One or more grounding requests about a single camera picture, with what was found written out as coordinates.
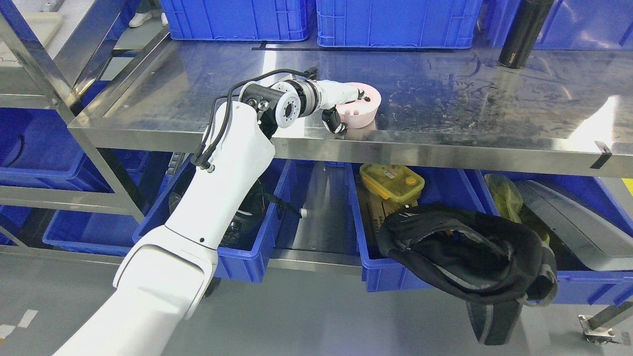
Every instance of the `white shoe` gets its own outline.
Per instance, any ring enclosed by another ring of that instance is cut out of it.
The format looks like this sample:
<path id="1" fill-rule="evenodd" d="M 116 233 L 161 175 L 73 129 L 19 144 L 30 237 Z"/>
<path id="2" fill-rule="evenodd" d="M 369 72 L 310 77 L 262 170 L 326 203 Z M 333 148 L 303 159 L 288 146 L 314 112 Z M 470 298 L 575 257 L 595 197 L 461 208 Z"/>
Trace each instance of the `white shoe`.
<path id="1" fill-rule="evenodd" d="M 135 13 L 134 17 L 130 20 L 129 26 L 134 29 L 138 26 L 141 26 L 150 18 L 152 18 L 152 11 L 148 11 L 146 13 Z"/>

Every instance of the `screw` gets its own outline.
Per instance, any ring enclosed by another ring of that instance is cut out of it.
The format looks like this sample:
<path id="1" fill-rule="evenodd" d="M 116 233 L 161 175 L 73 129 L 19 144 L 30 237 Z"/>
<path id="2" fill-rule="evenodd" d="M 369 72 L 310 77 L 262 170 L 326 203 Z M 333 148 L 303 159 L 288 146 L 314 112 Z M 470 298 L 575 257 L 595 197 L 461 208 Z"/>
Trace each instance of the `screw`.
<path id="1" fill-rule="evenodd" d="M 270 105 L 265 100 L 262 100 L 262 101 L 260 101 L 259 104 L 257 104 L 257 109 L 259 111 L 266 111 L 266 110 L 268 110 L 269 107 L 270 107 Z"/>

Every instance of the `cardboard box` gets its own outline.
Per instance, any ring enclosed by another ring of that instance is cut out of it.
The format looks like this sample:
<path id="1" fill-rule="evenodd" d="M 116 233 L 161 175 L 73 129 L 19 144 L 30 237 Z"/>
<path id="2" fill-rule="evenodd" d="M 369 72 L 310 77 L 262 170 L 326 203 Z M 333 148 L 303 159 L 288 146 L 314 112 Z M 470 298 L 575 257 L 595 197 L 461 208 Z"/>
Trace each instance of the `cardboard box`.
<path id="1" fill-rule="evenodd" d="M 356 183 L 356 194 L 360 204 L 360 212 L 363 217 L 363 227 L 367 236 L 368 247 L 376 245 L 376 237 L 380 227 L 385 222 L 385 218 L 396 210 L 404 208 L 404 205 L 384 200 L 380 196 L 371 193 L 360 182 Z"/>

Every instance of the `robotic arm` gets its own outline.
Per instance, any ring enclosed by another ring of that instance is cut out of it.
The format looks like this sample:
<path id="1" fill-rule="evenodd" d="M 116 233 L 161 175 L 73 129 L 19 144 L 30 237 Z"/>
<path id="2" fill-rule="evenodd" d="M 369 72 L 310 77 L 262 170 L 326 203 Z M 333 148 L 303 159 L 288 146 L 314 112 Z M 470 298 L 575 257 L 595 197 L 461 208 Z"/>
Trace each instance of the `robotic arm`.
<path id="1" fill-rule="evenodd" d="M 232 90 L 241 85 L 239 100 L 232 101 Z M 116 272 L 114 294 L 55 356 L 160 355 L 211 282 L 224 232 L 275 155 L 270 137 L 277 127 L 323 110 L 330 131 L 343 132 L 335 106 L 364 96 L 329 80 L 236 84 L 215 113 L 224 121 L 210 122 L 194 162 L 199 169 L 178 207 L 130 250 Z"/>

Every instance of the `black water bottle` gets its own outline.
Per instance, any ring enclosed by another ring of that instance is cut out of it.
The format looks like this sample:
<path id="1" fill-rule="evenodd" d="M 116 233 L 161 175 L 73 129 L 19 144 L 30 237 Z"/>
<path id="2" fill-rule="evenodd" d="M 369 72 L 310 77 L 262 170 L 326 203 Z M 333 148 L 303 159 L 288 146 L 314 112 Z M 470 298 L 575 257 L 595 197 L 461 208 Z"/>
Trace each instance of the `black water bottle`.
<path id="1" fill-rule="evenodd" d="M 521 0 L 499 55 L 501 65 L 512 69 L 525 65 L 553 3 L 554 0 Z"/>

